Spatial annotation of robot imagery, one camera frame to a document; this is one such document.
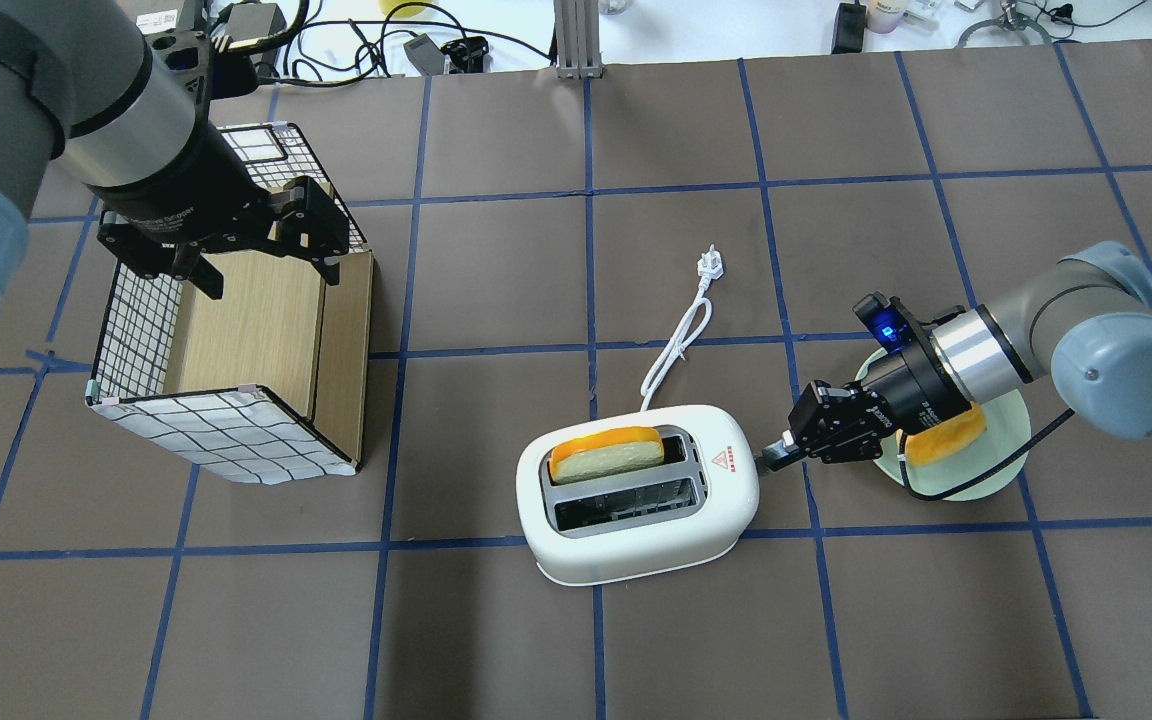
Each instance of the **white label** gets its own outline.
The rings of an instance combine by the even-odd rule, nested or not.
[[[137,15],[136,26],[141,28],[143,35],[154,35],[154,32],[162,32],[165,29],[175,28],[175,20],[180,10],[162,10],[161,13],[146,13],[143,15]]]

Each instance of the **plate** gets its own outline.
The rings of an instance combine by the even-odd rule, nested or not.
[[[865,377],[869,364],[887,355],[881,347],[865,359],[865,364],[856,370],[856,379]],[[980,406],[984,412],[986,430],[972,445],[963,450],[955,452],[954,455],[932,462],[931,465],[920,468],[908,467],[910,482],[923,495],[935,495],[938,492],[947,491],[956,484],[967,482],[993,468],[998,461],[1011,455],[1016,448],[1024,445],[1029,439],[1029,409],[1025,400],[1020,396],[1020,391],[1011,391],[1001,397],[995,397]],[[998,471],[992,478],[984,480],[978,486],[965,488],[963,492],[954,493],[945,500],[964,501],[979,500],[983,497],[991,497],[1001,488],[1007,487],[1020,473],[1020,469],[1025,464],[1029,454],[1021,455],[1010,465]],[[904,486],[900,482],[900,463],[896,461],[896,437],[888,435],[882,439],[882,456],[874,460],[874,465],[887,473],[896,484]]]

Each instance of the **wooden board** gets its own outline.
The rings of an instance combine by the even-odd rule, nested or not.
[[[371,331],[371,252],[340,260],[340,285],[326,286],[314,427],[349,457],[362,457],[362,407]]]
[[[314,415],[323,278],[306,262],[262,252],[210,255],[222,300],[185,285],[165,392],[259,384]]]

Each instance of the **bread slice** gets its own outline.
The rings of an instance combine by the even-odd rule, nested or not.
[[[956,415],[933,429],[910,435],[905,441],[905,462],[919,468],[946,460],[955,452],[964,450],[967,446],[972,445],[975,438],[984,434],[984,430],[986,430],[984,411],[973,402],[972,409],[965,414]],[[897,444],[901,434],[901,430],[896,430]]]
[[[664,462],[657,429],[629,427],[570,439],[550,453],[550,478],[561,484],[628,473]]]

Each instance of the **white power cord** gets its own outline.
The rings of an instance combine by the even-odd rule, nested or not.
[[[647,371],[647,376],[643,378],[643,384],[639,387],[639,395],[643,396],[641,410],[646,410],[649,406],[652,406],[652,396],[655,395],[660,382],[664,382],[664,378],[669,373],[669,367],[682,357],[687,347],[700,336],[700,333],[705,331],[705,325],[708,325],[708,317],[713,314],[714,306],[712,302],[708,302],[708,297],[705,297],[705,291],[708,290],[708,283],[723,276],[723,257],[714,250],[713,245],[710,245],[708,251],[704,252],[696,262],[696,274],[700,275],[700,283],[696,288],[696,297],[691,301],[691,306],[687,308],[682,320],[679,320],[679,326],[673,329],[669,342],[660,351],[652,369]],[[696,313],[700,311],[702,306],[704,306],[705,314],[702,316],[700,324],[696,325],[696,329],[691,331],[691,324],[695,323]]]

